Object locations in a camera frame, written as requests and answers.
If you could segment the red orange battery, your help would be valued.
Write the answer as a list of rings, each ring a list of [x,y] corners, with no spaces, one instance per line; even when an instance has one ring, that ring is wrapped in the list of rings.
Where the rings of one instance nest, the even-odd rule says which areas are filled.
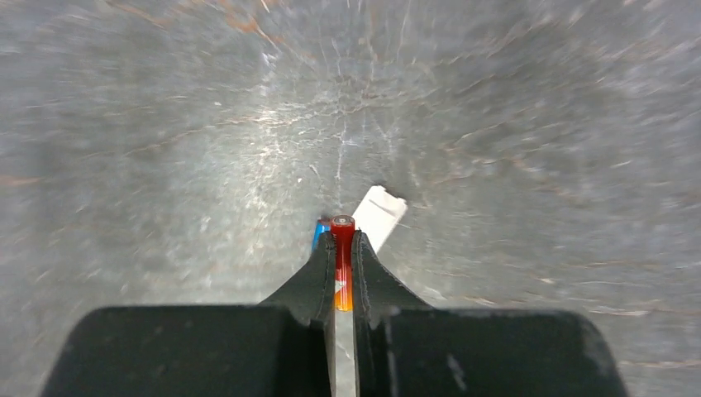
[[[334,304],[337,310],[350,312],[352,298],[352,242],[355,220],[349,215],[338,215],[330,221],[330,232],[336,244],[336,275]]]

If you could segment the white battery cover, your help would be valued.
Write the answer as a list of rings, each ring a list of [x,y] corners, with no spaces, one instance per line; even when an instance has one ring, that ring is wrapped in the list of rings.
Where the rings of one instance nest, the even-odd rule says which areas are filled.
[[[387,191],[384,186],[374,185],[352,214],[355,228],[367,237],[375,253],[378,253],[393,230],[408,210],[408,203]]]

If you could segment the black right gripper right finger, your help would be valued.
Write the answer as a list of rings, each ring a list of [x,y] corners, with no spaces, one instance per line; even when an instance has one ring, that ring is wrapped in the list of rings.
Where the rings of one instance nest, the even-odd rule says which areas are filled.
[[[355,231],[351,247],[354,319],[377,328],[381,318],[398,309],[431,309],[387,269],[377,257],[368,236]]]

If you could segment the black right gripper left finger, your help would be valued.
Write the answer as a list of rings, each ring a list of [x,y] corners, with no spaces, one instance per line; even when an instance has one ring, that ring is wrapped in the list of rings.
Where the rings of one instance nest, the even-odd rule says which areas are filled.
[[[322,327],[334,318],[336,244],[330,232],[317,239],[308,261],[260,305],[287,309],[301,324]]]

